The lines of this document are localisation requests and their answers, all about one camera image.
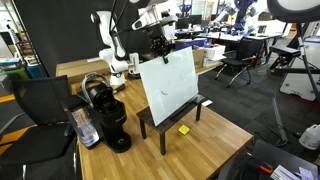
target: easel leg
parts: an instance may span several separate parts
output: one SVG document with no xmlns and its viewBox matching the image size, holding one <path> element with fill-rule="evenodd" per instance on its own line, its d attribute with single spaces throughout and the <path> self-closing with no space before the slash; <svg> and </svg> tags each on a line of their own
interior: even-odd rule
<svg viewBox="0 0 320 180">
<path fill-rule="evenodd" d="M 196 121 L 200 120 L 201 106 L 202 106 L 202 101 L 200 101 L 197 105 Z"/>
<path fill-rule="evenodd" d="M 162 155 L 166 154 L 166 133 L 160 134 L 160 151 Z"/>
<path fill-rule="evenodd" d="M 144 121 L 142 121 L 141 119 L 139 119 L 139 120 L 140 120 L 140 130 L 141 130 L 142 139 L 146 139 L 147 138 L 146 125 L 145 125 Z"/>
</svg>

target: paper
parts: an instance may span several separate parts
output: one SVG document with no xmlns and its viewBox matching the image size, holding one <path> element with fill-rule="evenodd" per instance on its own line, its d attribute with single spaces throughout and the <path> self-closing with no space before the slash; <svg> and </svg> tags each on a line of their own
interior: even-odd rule
<svg viewBox="0 0 320 180">
<path fill-rule="evenodd" d="M 218 55 L 218 56 L 214 57 L 212 60 L 213 60 L 213 61 L 219 61 L 219 60 L 225 59 L 225 58 L 227 58 L 227 57 L 226 57 L 226 56 L 223 56 L 223 55 Z"/>
<path fill-rule="evenodd" d="M 207 100 L 207 101 L 202 103 L 202 106 L 209 106 L 210 104 L 212 104 L 212 101 Z"/>
<path fill-rule="evenodd" d="M 191 47 L 139 65 L 155 126 L 198 93 Z"/>
</svg>

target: black stand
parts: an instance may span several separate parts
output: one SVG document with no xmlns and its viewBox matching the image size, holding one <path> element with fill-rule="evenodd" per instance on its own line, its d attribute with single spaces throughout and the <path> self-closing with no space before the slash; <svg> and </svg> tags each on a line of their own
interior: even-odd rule
<svg viewBox="0 0 320 180">
<path fill-rule="evenodd" d="M 274 70 L 277 66 L 288 66 L 293 58 L 299 57 L 301 55 L 298 49 L 289 48 L 284 45 L 271 46 L 270 52 L 275 52 L 279 56 L 271 65 L 269 71 Z"/>
<path fill-rule="evenodd" d="M 312 77 L 311 70 L 309 68 L 309 62 L 307 60 L 307 56 L 306 56 L 305 50 L 304 50 L 304 43 L 303 43 L 303 40 L 302 40 L 302 37 L 303 37 L 302 34 L 303 33 L 302 33 L 302 25 L 301 25 L 301 23 L 297 23 L 297 32 L 298 32 L 298 35 L 300 36 L 300 37 L 298 37 L 298 41 L 299 41 L 299 45 L 300 45 L 300 50 L 301 50 L 304 66 L 306 67 L 306 71 L 307 71 L 307 74 L 309 76 L 309 79 L 310 79 L 314 94 L 316 95 L 316 99 L 320 103 L 320 94 L 319 94 L 317 85 L 314 82 L 314 79 Z"/>
<path fill-rule="evenodd" d="M 162 155 L 166 154 L 166 137 L 165 133 L 170 129 L 176 122 L 188 114 L 195 106 L 197 106 L 196 121 L 200 120 L 201 103 L 204 97 L 196 95 L 190 101 L 182 105 L 178 110 L 172 113 L 168 118 L 162 121 L 158 126 L 154 125 L 153 117 L 151 114 L 150 107 L 137 113 L 140 120 L 141 136 L 143 139 L 147 138 L 145 123 L 148 124 L 152 129 L 156 130 L 160 134 L 160 152 Z"/>
</svg>

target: wooden table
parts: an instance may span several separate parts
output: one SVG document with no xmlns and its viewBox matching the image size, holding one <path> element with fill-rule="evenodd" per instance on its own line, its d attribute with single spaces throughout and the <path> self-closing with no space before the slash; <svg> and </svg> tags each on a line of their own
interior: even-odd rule
<svg viewBox="0 0 320 180">
<path fill-rule="evenodd" d="M 131 148 L 114 153 L 103 143 L 88 150 L 79 143 L 84 180 L 100 179 L 206 179 L 244 146 L 252 135 L 210 109 L 203 107 L 199 121 L 196 108 L 166 132 L 165 156 L 159 153 L 158 133 L 146 127 L 148 137 L 140 134 L 136 113 L 148 106 L 141 80 L 128 80 L 126 89 L 116 94 L 126 106 L 124 130 L 132 138 Z M 178 132 L 186 125 L 187 135 Z"/>
</svg>

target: computer monitor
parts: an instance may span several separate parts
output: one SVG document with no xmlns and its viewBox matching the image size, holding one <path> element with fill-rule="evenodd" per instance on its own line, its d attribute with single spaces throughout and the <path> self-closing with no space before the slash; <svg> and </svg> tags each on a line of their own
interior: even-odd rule
<svg viewBox="0 0 320 180">
<path fill-rule="evenodd" d="M 202 15 L 190 15 L 189 21 L 192 25 L 201 24 Z"/>
<path fill-rule="evenodd" d="M 189 28 L 189 19 L 188 18 L 180 18 L 176 22 L 176 29 L 188 29 Z"/>
<path fill-rule="evenodd" d="M 209 20 L 201 20 L 201 27 L 205 28 L 209 26 Z"/>
</svg>

